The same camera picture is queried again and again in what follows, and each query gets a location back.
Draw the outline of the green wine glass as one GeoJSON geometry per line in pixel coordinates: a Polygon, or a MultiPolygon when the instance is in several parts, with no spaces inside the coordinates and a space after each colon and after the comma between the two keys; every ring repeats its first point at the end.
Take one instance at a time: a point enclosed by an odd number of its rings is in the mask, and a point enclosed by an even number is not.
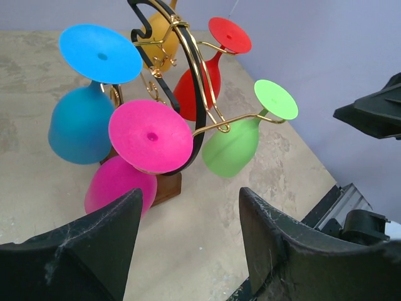
{"type": "Polygon", "coordinates": [[[259,144],[262,121],[282,124],[298,116],[298,106],[289,92],[270,80],[257,80],[254,92],[263,109],[229,123],[230,131],[216,131],[204,144],[202,159],[214,174],[230,178],[237,175],[254,157],[259,144]]]}

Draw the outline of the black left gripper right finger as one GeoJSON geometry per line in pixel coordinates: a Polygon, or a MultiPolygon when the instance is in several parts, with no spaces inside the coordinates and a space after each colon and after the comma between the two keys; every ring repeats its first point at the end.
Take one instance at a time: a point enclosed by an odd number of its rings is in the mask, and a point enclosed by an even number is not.
{"type": "Polygon", "coordinates": [[[400,300],[400,242],[363,246],[323,234],[248,187],[239,215],[257,300],[400,300]]]}

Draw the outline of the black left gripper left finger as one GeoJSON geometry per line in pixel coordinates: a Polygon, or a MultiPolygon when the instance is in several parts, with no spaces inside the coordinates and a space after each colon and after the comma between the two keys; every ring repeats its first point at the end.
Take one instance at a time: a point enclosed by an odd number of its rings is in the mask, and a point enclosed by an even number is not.
{"type": "Polygon", "coordinates": [[[123,300],[142,191],[20,244],[1,245],[1,300],[123,300]]]}

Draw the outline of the pink wine glass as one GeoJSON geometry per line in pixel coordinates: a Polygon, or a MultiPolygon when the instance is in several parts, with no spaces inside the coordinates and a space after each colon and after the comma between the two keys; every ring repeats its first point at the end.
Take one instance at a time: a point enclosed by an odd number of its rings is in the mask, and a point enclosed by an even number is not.
{"type": "Polygon", "coordinates": [[[133,100],[114,111],[108,133],[117,155],[93,176],[85,195],[85,211],[90,214],[139,188],[145,214],[156,198],[157,175],[182,167],[190,158],[192,131],[172,108],[151,100],[133,100]]]}

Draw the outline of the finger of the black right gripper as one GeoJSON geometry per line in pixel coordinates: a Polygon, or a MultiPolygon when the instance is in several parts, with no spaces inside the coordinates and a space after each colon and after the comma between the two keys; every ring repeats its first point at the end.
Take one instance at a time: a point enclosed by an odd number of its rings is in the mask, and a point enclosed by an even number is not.
{"type": "Polygon", "coordinates": [[[378,92],[337,108],[333,117],[376,139],[400,139],[400,74],[378,92]]]}

